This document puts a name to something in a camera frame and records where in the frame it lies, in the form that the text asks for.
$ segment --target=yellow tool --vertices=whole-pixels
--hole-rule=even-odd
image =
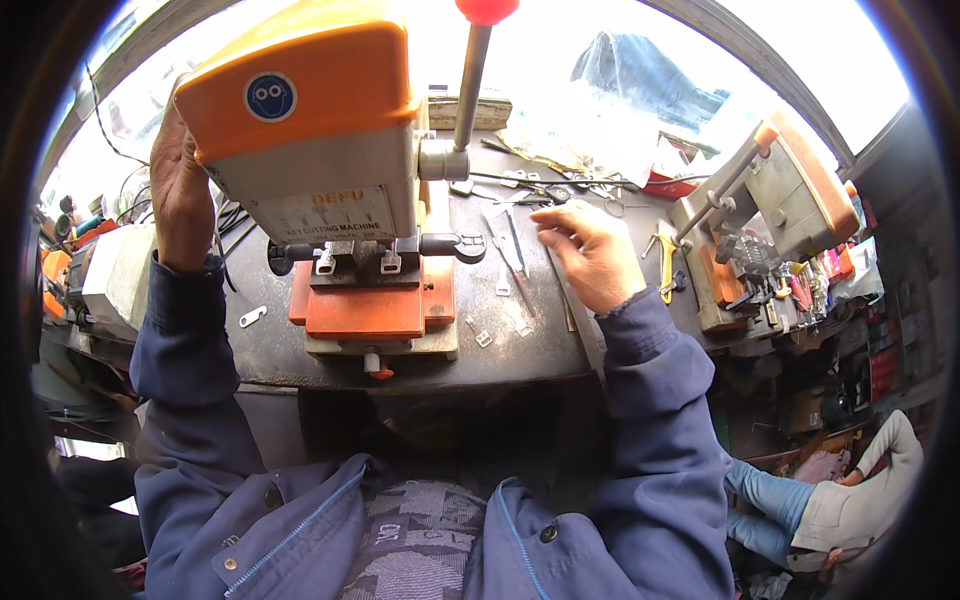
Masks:
[[[669,304],[673,299],[673,252],[677,246],[671,241],[677,233],[669,223],[663,219],[657,220],[657,232],[650,236],[650,243],[646,250],[640,255],[640,259],[647,257],[647,253],[653,248],[655,242],[660,242],[660,299],[664,304]]]

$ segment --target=zipper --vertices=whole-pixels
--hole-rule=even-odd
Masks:
[[[315,510],[313,513],[310,513],[310,515],[307,518],[302,520],[300,522],[300,525],[295,527],[294,530],[290,532],[290,534],[288,534],[286,538],[284,538],[283,540],[280,541],[279,544],[274,546],[273,550],[268,552],[262,559],[260,559],[259,561],[256,562],[256,564],[250,567],[250,569],[246,573],[244,573],[240,577],[240,579],[233,582],[233,585],[227,588],[227,591],[224,592],[224,598],[230,598],[230,595],[233,594],[233,592],[237,588],[239,588],[244,582],[249,580],[253,576],[253,574],[257,571],[257,569],[259,569],[261,566],[264,565],[264,563],[269,561],[274,556],[274,554],[276,554],[276,552],[283,547],[285,543],[292,540],[299,532],[301,532],[303,528],[306,527],[307,523],[317,518],[317,516],[319,516],[320,513],[322,513],[324,509],[330,505],[330,503],[332,503],[334,500],[342,496],[348,489],[350,489],[358,481],[360,481],[360,479],[364,476],[364,473],[366,472],[367,472],[367,465],[364,464],[363,468],[360,469],[359,473],[357,473],[356,475],[353,475],[353,477],[351,477],[349,481],[347,481],[344,485],[340,486],[340,488],[338,488],[336,492],[331,494],[329,498],[321,502],[320,506],[317,507],[317,510]]]
[[[537,589],[540,600],[550,600],[550,596],[546,594],[546,591],[543,590],[543,586],[540,584],[540,578],[537,577],[537,573],[534,572],[534,566],[530,563],[530,555],[527,554],[527,548],[523,545],[523,540],[520,539],[520,533],[516,530],[514,520],[510,518],[510,513],[507,512],[507,501],[503,499],[503,484],[511,483],[515,479],[515,477],[511,477],[510,479],[501,481],[496,487],[496,497],[500,500],[500,510],[503,511],[503,517],[507,519],[511,531],[514,532],[514,540],[516,540],[516,545],[520,547],[520,554],[523,556],[523,563],[527,566],[527,573],[530,574],[530,581],[533,582],[534,588]]]

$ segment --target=hand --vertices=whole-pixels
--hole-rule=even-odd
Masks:
[[[157,258],[174,271],[197,273],[213,237],[213,200],[206,172],[193,158],[197,142],[174,108],[174,90],[150,152]]]
[[[530,215],[587,308],[606,315],[647,286],[627,225],[579,200]]]
[[[834,479],[835,483],[838,483],[841,486],[847,486],[847,487],[855,486],[861,481],[863,481],[863,473],[860,472],[859,468],[855,468],[846,477],[838,477],[837,479]]]

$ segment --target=workbench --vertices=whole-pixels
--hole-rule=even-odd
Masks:
[[[439,132],[439,137],[450,134],[452,132]],[[561,178],[543,164],[484,147],[479,143],[483,136],[492,137],[492,133],[474,132],[470,149],[472,171],[502,174],[507,170],[523,169],[540,173],[545,180]],[[496,180],[474,179],[478,187],[503,197],[508,197],[515,191],[500,185]],[[592,193],[577,190],[575,195],[603,207],[604,200]],[[623,191],[621,200],[626,206],[630,206],[626,208],[623,220],[630,228],[639,258],[639,253],[656,228],[656,221],[665,218],[666,209],[673,201],[644,192],[630,193],[626,190]],[[488,233],[480,211],[491,205],[491,200],[478,196],[451,196],[451,229],[470,226]],[[234,293],[224,286],[227,295],[227,333],[240,378],[245,383],[269,386],[314,389],[380,388],[409,392],[451,386],[563,379],[589,374],[591,368],[588,353],[578,333],[569,331],[563,290],[546,248],[537,241],[536,228],[527,218],[530,211],[528,206],[516,208],[521,245],[530,270],[527,287],[539,312],[535,319],[527,320],[533,332],[521,338],[515,331],[513,321],[503,309],[506,301],[523,305],[516,289],[507,298],[495,295],[494,284],[503,259],[496,248],[489,245],[486,257],[479,264],[455,262],[459,358],[450,361],[442,355],[391,357],[389,366],[396,375],[385,381],[376,381],[365,374],[358,356],[315,357],[304,351],[303,327],[293,325],[287,320],[293,274],[277,277],[271,273],[266,259],[267,236],[260,228],[255,228],[237,245],[227,260],[237,292]],[[225,238],[224,246],[228,247],[232,241],[233,237]],[[686,271],[682,254],[679,251],[674,254],[674,271]],[[657,249],[651,250],[640,264],[647,282],[654,285],[659,283],[660,254]],[[267,307],[267,314],[248,327],[240,327],[240,317],[261,305]],[[669,308],[678,329],[694,336],[705,348],[715,346],[714,342],[705,339],[700,332],[697,323],[698,306],[692,287],[682,292],[675,291]],[[489,346],[480,348],[476,343],[475,334],[464,322],[466,315],[475,320],[478,328],[490,332],[493,341]],[[603,338],[595,321],[588,321],[599,342],[599,351],[597,348],[592,351],[595,358],[602,355]]]

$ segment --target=jacket sleeve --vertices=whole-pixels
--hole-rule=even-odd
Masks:
[[[648,287],[598,318],[607,341],[614,478],[591,516],[647,596],[731,598],[725,549],[729,468],[707,408],[713,363]]]
[[[919,468],[924,460],[924,451],[913,433],[913,425],[900,409],[890,414],[860,457],[856,467],[864,477],[870,474],[876,461],[880,460],[887,450],[892,453],[892,468]]]
[[[150,400],[137,440],[136,503],[151,574],[162,576],[221,503],[263,462],[233,393],[223,260],[202,274],[150,267],[131,378]]]

